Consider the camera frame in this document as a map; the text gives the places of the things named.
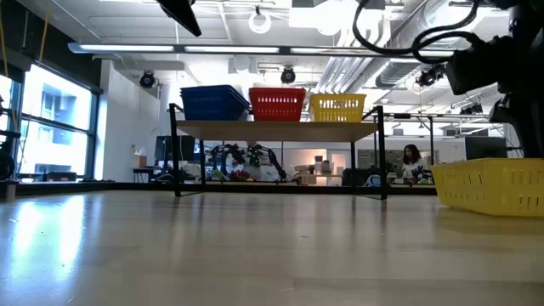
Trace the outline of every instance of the floor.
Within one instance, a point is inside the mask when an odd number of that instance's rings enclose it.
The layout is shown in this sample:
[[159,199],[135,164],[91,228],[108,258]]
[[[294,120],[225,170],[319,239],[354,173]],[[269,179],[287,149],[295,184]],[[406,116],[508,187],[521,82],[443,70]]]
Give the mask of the floor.
[[544,305],[544,220],[435,197],[0,203],[1,305]]

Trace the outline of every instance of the basket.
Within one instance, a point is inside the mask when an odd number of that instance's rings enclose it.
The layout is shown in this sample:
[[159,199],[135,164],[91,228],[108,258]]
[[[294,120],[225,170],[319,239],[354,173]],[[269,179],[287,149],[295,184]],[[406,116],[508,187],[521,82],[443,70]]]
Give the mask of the basket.
[[315,122],[361,122],[365,94],[314,94],[310,113]]
[[544,160],[488,158],[433,166],[440,201],[496,216],[544,217]]
[[185,120],[244,120],[249,103],[230,85],[182,88]]
[[302,88],[251,88],[255,121],[299,122],[306,90]]

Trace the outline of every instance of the person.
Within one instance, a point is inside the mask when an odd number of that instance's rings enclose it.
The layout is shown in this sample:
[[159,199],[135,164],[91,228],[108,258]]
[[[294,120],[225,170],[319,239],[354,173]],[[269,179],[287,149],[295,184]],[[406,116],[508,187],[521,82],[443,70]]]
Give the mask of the person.
[[408,144],[405,147],[405,154],[402,158],[402,162],[402,168],[404,169],[403,176],[408,179],[412,178],[412,170],[416,170],[418,167],[428,170],[427,164],[422,159],[422,155],[419,153],[419,149],[413,144]]

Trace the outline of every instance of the ceiling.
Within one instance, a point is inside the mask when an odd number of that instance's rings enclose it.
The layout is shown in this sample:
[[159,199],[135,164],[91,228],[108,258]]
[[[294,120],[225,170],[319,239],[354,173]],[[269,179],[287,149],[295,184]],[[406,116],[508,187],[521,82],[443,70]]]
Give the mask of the ceiling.
[[[271,27],[265,34],[257,34],[248,25],[248,19],[254,11],[256,1],[245,0],[200,2],[193,6],[196,18],[202,30],[201,37],[193,37],[182,26],[169,19],[156,4],[137,3],[142,0],[53,0],[51,5],[50,23],[80,43],[179,43],[179,44],[239,44],[239,45],[286,45],[286,46],[335,46],[341,39],[340,34],[326,36],[316,28],[290,27],[289,15],[291,0],[273,2],[262,1],[263,12],[271,15]],[[329,0],[334,3],[354,0]],[[46,0],[19,0],[33,13],[44,17],[47,10]],[[394,28],[407,18],[408,14],[421,0],[406,0],[403,5],[388,8],[391,28]],[[353,20],[352,10],[340,12],[339,19],[348,25]],[[507,15],[493,11],[486,13],[473,31],[484,40],[495,35],[507,34]],[[456,42],[453,47],[465,48],[464,42]],[[217,84],[232,81],[229,74],[228,55],[195,55],[195,54],[123,54],[120,58],[125,72],[141,75],[142,71],[134,69],[139,63],[158,63],[165,61],[183,62],[192,76],[202,84]],[[307,88],[312,88],[321,79],[321,75],[330,65],[327,57],[294,57],[294,56],[254,56],[258,65],[258,82],[280,86],[282,67],[291,65],[297,73],[297,82],[307,82]],[[177,72],[160,71],[157,75],[163,82],[175,82]],[[454,96],[448,88],[447,80],[442,80],[432,88],[421,89],[413,85],[413,71],[399,82],[393,91],[373,92],[375,104],[384,103],[386,111],[420,111],[446,112],[450,105],[456,102],[463,105],[463,100],[470,97],[481,101],[488,110],[493,102],[500,98],[495,87],[484,88],[468,96]]]

